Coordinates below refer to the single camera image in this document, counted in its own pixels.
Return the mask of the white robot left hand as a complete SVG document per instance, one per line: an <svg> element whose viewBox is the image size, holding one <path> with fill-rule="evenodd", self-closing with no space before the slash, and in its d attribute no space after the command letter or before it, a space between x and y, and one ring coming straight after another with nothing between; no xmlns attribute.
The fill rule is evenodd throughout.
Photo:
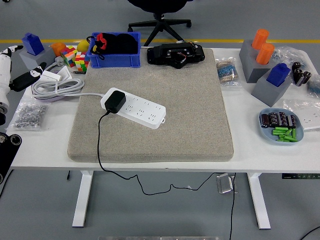
<svg viewBox="0 0 320 240"><path fill-rule="evenodd" d="M0 52L0 106L8 109L10 104L7 94L10 90L20 92L38 81L43 74L47 63L41 62L34 69L25 72L11 81L12 53L21 50L22 45L13 45Z"/></svg>

